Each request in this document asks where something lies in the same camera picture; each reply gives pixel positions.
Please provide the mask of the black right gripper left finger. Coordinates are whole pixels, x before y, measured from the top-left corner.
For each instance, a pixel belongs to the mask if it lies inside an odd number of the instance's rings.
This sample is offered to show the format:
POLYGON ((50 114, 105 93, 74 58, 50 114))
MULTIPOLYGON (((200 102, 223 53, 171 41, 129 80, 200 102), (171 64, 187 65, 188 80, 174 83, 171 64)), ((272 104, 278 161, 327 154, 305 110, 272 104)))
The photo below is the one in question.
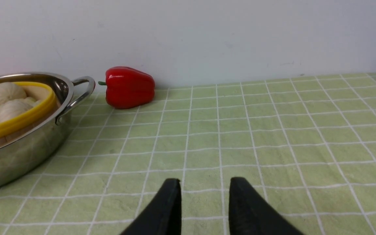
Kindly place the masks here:
POLYGON ((181 187, 176 178, 164 180, 145 209, 121 232, 122 235, 180 235, 181 187))

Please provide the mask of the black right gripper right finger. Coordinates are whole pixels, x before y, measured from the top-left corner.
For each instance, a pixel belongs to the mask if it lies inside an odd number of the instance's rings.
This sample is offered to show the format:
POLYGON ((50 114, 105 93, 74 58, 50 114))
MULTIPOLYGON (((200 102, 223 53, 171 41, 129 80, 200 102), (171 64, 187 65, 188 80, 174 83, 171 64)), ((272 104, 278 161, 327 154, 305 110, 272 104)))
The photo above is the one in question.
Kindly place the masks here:
POLYGON ((243 177, 231 178, 229 189, 231 235, 302 235, 243 177))

